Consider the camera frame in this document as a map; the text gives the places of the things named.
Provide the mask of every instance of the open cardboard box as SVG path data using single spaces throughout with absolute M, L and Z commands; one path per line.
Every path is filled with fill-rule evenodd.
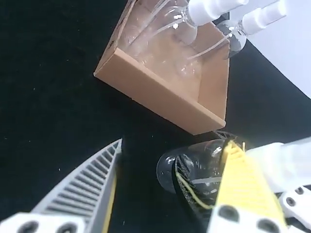
M 225 126 L 228 46 L 202 59 L 200 79 L 164 79 L 126 54 L 118 44 L 135 0 L 129 0 L 94 76 L 191 134 Z M 214 24 L 199 27 L 195 50 L 223 38 Z

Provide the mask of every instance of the white cylinder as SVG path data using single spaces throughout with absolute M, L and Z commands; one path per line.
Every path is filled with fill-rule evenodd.
M 197 26 L 202 26 L 213 20 L 218 19 L 220 16 L 215 14 L 212 9 L 212 0 L 190 0 L 188 3 L 188 12 L 191 20 Z
M 244 15 L 242 19 L 244 32 L 247 35 L 253 35 L 285 16 L 286 7 L 283 0 L 274 2 L 264 8 L 257 8 Z
M 246 155 L 259 164 L 275 193 L 311 184 L 311 137 L 288 144 L 272 143 Z
M 190 0 L 188 12 L 194 24 L 202 26 L 247 3 L 248 0 Z
M 274 2 L 261 10 L 261 20 L 268 26 L 286 16 L 286 7 L 283 0 Z
M 239 6 L 246 5 L 248 0 L 216 0 L 220 15 L 231 11 Z

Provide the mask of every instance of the white plastic bracket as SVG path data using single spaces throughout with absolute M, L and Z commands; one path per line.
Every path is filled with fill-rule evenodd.
M 276 219 L 259 216 L 233 206 L 216 206 L 211 214 L 207 233 L 288 233 Z
M 311 229 L 311 191 L 305 187 L 283 193 L 279 197 L 285 217 L 295 217 Z
M 0 222 L 0 233 L 83 233 L 82 217 L 18 213 Z

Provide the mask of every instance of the transparent container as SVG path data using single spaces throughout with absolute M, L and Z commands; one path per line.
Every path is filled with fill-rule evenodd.
M 200 73 L 200 64 L 203 55 L 211 51 L 218 50 L 229 44 L 229 54 L 224 57 L 228 59 L 239 53 L 245 46 L 248 36 L 260 32 L 271 23 L 274 23 L 286 16 L 286 7 L 283 1 L 274 2 L 263 8 L 244 15 L 240 21 L 225 20 L 216 27 L 223 33 L 224 37 L 220 41 L 215 41 L 212 46 L 197 52 L 194 55 L 183 53 L 182 56 L 175 57 L 175 66 L 181 76 L 189 77 L 195 73 Z
M 125 50 L 159 76 L 169 76 L 167 71 L 176 64 L 175 58 L 197 54 L 189 45 L 195 41 L 199 26 L 248 0 L 190 0 L 183 3 L 179 0 L 178 3 L 178 6 L 160 7 L 161 14 L 150 20 Z
M 172 180 L 172 165 L 176 156 L 186 165 L 188 179 L 209 198 L 216 200 L 220 177 L 222 176 L 220 159 L 225 139 L 215 139 L 198 143 L 189 147 L 179 148 L 161 156 L 157 163 L 156 175 L 160 185 L 167 191 L 175 193 Z M 206 178 L 218 178 L 217 182 L 204 182 Z
M 120 38 L 122 48 L 132 44 L 137 36 L 157 17 L 162 17 L 168 7 L 186 6 L 188 0 L 142 0 L 138 1 L 131 12 L 126 27 Z

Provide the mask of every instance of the white surface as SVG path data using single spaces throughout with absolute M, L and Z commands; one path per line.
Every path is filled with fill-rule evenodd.
M 239 20 L 257 7 L 264 7 L 272 2 L 274 0 L 249 0 L 246 6 L 231 11 L 230 17 Z M 250 36 L 249 40 L 293 84 L 311 98 L 311 1 L 285 0 L 285 3 L 287 17 Z
M 263 231 L 257 227 L 258 222 L 262 219 L 274 223 L 274 225 L 279 228 L 279 233 L 288 233 L 285 226 L 281 225 L 275 219 L 260 216 L 242 208 L 235 208 L 238 212 L 239 221 L 229 221 L 226 218 L 219 216 L 219 209 L 222 207 L 223 206 L 220 205 L 213 208 L 207 233 L 267 233 L 267 231 Z
M 35 233 L 55 233 L 58 232 L 59 228 L 68 223 L 76 226 L 76 233 L 83 233 L 85 229 L 85 223 L 81 217 L 18 213 L 0 223 L 0 232 L 17 233 L 24 224 L 32 221 L 38 224 Z
M 280 0 L 264 8 L 256 8 L 244 15 L 242 19 L 243 29 L 248 35 L 253 35 L 285 16 L 284 1 Z
M 247 3 L 248 0 L 190 0 L 189 15 L 197 26 L 202 26 Z
M 272 143 L 248 150 L 275 193 L 311 184 L 311 137 L 288 144 Z
M 311 229 L 311 191 L 301 187 L 304 191 L 299 195 L 294 190 L 283 193 L 279 202 L 282 206 L 285 217 L 295 217 L 306 228 Z M 292 198 L 295 201 L 294 206 L 290 206 L 287 202 L 287 198 Z

